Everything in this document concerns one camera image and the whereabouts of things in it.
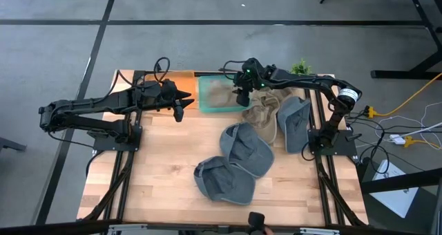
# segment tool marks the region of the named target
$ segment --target gray cap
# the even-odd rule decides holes
[[[249,205],[255,191],[255,179],[229,164],[226,158],[214,156],[198,164],[193,172],[196,185],[207,198]]]
[[[275,158],[270,146],[246,122],[227,127],[221,134],[220,146],[229,163],[254,177],[264,176]]]
[[[310,116],[310,100],[290,97],[285,100],[277,114],[279,127],[285,135],[287,153],[299,153],[309,137],[307,123]]]

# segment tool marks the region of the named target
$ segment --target wooden tabletop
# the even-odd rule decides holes
[[[132,79],[133,70],[122,70],[122,73]],[[128,87],[118,79],[114,91]],[[305,97],[302,89],[296,89],[296,94]],[[314,92],[311,92],[311,101],[315,120],[319,120]],[[323,102],[323,106],[327,106],[324,96]],[[324,112],[328,119],[331,112],[327,108]],[[222,155],[221,132],[230,124],[240,122],[241,114],[185,109],[180,123],[175,122],[172,114],[167,110],[143,112],[142,141],[135,153],[124,221],[247,225],[249,212],[253,211],[263,213],[269,226],[324,225],[315,163],[303,160],[300,154],[289,155],[279,128],[271,147],[275,154],[272,167],[264,177],[256,180],[252,203],[238,206],[212,202],[204,197],[193,179],[193,170],[199,162]],[[110,113],[103,116],[103,120],[108,121],[122,118],[122,115]],[[88,215],[108,190],[115,157],[115,151],[106,151],[90,165],[78,218]],[[334,156],[334,164],[340,193],[356,215],[367,223],[355,166],[344,156]],[[331,217],[336,223],[333,198],[330,193],[328,196]],[[118,200],[119,191],[115,195],[111,218],[116,217]]]

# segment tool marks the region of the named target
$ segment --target orange object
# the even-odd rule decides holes
[[[196,93],[196,78],[195,73],[192,70],[182,70],[182,71],[174,71],[168,72],[164,79],[170,79],[175,82],[178,90],[184,91],[192,94],[189,98],[194,99],[194,103],[188,105],[186,109],[197,109],[197,93]],[[156,80],[153,74],[146,75],[146,80]]]

